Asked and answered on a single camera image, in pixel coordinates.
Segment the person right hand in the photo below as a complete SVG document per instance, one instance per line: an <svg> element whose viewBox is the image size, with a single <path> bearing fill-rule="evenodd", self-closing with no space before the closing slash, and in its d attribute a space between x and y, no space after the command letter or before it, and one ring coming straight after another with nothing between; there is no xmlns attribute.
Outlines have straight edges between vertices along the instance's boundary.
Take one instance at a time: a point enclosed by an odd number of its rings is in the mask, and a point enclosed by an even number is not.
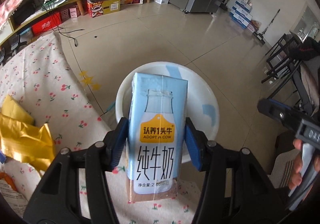
<svg viewBox="0 0 320 224"><path fill-rule="evenodd" d="M302 141L299 139L295 139L293 141L293 145L295 149L301 150L302 149ZM303 166L303 162L301 156L298 155L296 159L293 161L293 168L291 173L291 179L289 180L289 189L293 190L295 187L299 186L302 182L302 175L300 173ZM320 162L319 156L317 156L314 160L313 166L316 172L319 172L320 169Z"/></svg>

